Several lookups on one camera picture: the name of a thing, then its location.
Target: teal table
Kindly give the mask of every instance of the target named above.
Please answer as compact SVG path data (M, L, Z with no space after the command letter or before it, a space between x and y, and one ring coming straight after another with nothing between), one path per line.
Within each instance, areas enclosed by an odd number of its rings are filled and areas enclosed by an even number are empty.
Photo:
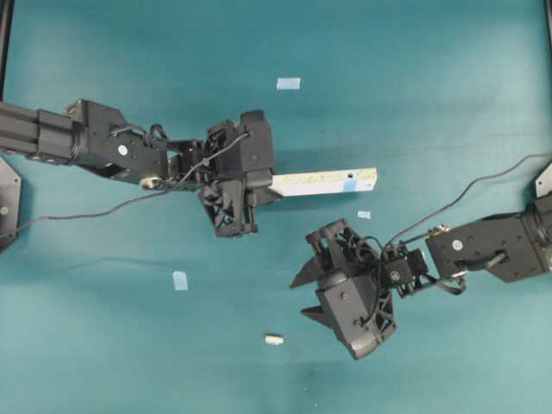
M175 139L261 108L278 173L375 166L379 182L263 208L260 233L237 241L214 236L191 194L22 232L0 256L0 412L549 412L550 275L474 273L461 297L397 299L398 331L362 361L299 315L312 289L288 285L312 230L345 217L387 239L472 178L550 151L551 71L541 0L18 0L8 102L58 111L85 97ZM290 77L301 89L277 91ZM22 220L141 194L7 160ZM430 225L521 210L544 165Z

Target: wire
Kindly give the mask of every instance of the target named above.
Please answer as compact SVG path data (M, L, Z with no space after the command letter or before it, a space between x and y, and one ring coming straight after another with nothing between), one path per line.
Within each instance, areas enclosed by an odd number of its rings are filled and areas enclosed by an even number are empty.
M515 169L517 169L518 167L520 167L526 160L529 160L529 159L532 159L532 158L550 158L552 157L552 153L536 153L536 154L528 154L528 155L525 155L520 161L518 161L516 164L514 164L513 166L511 166L510 168L506 168L504 171L502 172L497 172L495 174L492 174L492 175L484 175L482 177L478 177L477 179L474 179L472 181L470 181L470 183L466 186L466 188L464 189L463 192L460 193L460 195L455 198L452 202L448 203L448 204L445 204L443 207L441 207L440 209L437 209L435 211L433 211L432 213L429 213L427 216L423 217L422 219L418 220L417 222L415 222L414 224L412 224L411 226L407 227L406 229L404 230L401 230L399 231L396 235L394 235L385 245L384 247L382 248L382 254L385 253L385 251L387 250L388 247L390 247L392 245L392 243L397 240L400 236L402 235L405 235L406 233L409 233L411 232L412 230L414 230L416 227L420 226L421 224L424 224L425 222L427 222L428 220L430 220L431 218L435 217L435 216L438 216L439 214L443 213L445 210L448 210L450 209L451 207L454 207L456 204L458 204L463 198L464 196L466 196L467 192L477 183L481 182L481 181L486 181L488 179L497 179L498 177L502 177L508 173L511 173L512 171L514 171ZM379 258L379 264L378 264L378 272L376 273L376 298L378 298L380 296L380 290L381 290L381 271L382 271L382 267L383 267L383 260L381 259L381 257ZM373 307L373 310L372 310L372 316L375 315L375 311L378 307L378 302L376 301L375 304L374 304L374 307Z
M182 184L184 184L184 182L188 179L188 177L190 177L190 175L196 171L199 167L201 166L208 166L209 163L211 162L211 160L213 160L214 158L218 157L219 155L221 154L224 154L226 151L230 150L235 144L237 144L239 141L241 141L242 139L248 137L249 134L246 133L246 134L242 134L242 135L239 135L237 138L235 138L235 140L233 140L227 147L224 147L223 149L217 151L216 153L210 155L209 157L206 157L206 158L203 158L200 162L198 162L195 166L192 166L188 172L184 175L184 177L176 184L174 185L173 187L167 189L167 190L164 190L164 191L161 191L161 192L156 192L155 194L147 194L146 196L140 196L140 197L137 197L137 198L131 198L130 200L127 200L123 203L120 203L120 204L117 204L116 206L114 207L111 207L110 209L106 210L106 211L101 211L99 213L91 213L91 214L77 214L77 215L74 215L74 216L38 216L36 218L34 218L33 220L29 220L28 222L22 224L21 226L11 230L9 233L4 233L2 235L0 235L0 239L3 239L5 237L13 237L14 236L14 233L18 232L18 231L21 231L29 226L32 226L33 224L36 224L38 222L45 222L45 221L67 221L67 220L78 220L78 219L83 219L83 218L98 218L98 217L105 217L105 216L108 216L110 214L113 214L115 213L116 211L122 209L123 207L127 207L131 204L136 204L136 203L139 203L140 201L145 201L145 200L149 200L150 198L156 198L156 197L162 197L162 196L165 196L173 191L176 191L178 190L178 188L180 188L180 186L182 186Z
M477 179L474 179L473 181L471 181L467 187L464 189L464 191L460 194L460 196L458 196L454 201L452 201L451 203L448 203L446 205L444 205L443 207L441 207L440 209L438 210L435 210L433 211L432 213L429 213L427 216L425 216L424 218L422 218L421 220L418 220L417 222L415 222L414 224L412 224L411 226L407 227L406 229L398 232L396 235L394 235L390 241L388 241L386 243L386 247L388 245L390 245L391 243L393 243L395 240L397 240L401 235L405 235L406 233L410 233L412 230L414 230L416 227L420 226L421 224L424 224L425 222L427 222L428 220L430 220L431 218L443 213L445 210L448 210L449 208L455 206L457 203L460 202L460 200L462 200L464 198L464 196L467 194L467 192L477 183L481 182L481 181L485 181L485 180L488 180L488 179L497 179L498 177L502 177L503 175L506 175L508 173L511 173L512 171L514 171L516 168L518 168L519 166L521 166L526 160L529 160L531 158L542 158L542 157L547 157L547 158L550 158L552 157L552 153L538 153L538 154L529 154L529 155L525 155L520 161L518 161L516 164L514 164L513 166L511 166L510 168L507 168L505 169L504 171L502 172L497 172L496 174L492 174L492 175L484 175L483 177L479 177Z

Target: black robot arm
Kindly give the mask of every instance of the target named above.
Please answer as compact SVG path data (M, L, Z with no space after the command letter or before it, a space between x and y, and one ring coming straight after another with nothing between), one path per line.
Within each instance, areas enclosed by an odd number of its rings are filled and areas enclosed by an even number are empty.
M205 141L170 141L159 124L145 130L120 110L84 99L63 115L0 103L0 149L148 190L199 190L219 236L255 233L254 208L279 198L268 189L273 144L260 110L209 128Z
M537 189L546 184L541 175ZM397 327L392 290L405 298L437 286L459 295L466 289L464 276L470 271L485 270L504 282L549 272L552 194L536 193L541 197L522 212L488 216L454 229L439 226L408 241L385 246L374 237L358 236L345 220L307 235L314 256L291 288L317 282L320 305L302 313L332 329L349 353L359 359L371 354ZM422 238L426 239L438 277L428 274L421 250L407 247ZM376 242L380 252L369 242Z

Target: small paper scrap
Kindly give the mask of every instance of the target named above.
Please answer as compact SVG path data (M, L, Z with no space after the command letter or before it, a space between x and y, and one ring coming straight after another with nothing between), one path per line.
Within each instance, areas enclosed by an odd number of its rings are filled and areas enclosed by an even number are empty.
M366 218L367 220L370 220L372 218L372 212L371 211L359 211L356 215L359 218Z
M276 89L278 91L301 89L301 78L278 78Z
M175 270L172 272L172 280L174 282L175 291L187 291L188 290L188 277L185 272Z

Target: screw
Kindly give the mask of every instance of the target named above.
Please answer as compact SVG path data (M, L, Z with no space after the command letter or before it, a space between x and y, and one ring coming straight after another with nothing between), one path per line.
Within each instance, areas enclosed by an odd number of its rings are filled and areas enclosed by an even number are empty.
M396 270L393 270L391 273L389 273L389 277L391 277L391 280L393 282L400 281L400 273L397 272Z
M454 240L452 242L452 248L457 252L460 252L464 248L464 244L460 240Z
M118 148L117 148L117 151L119 151L119 154L122 155L123 157L129 153L129 149L124 146L123 144L121 144Z

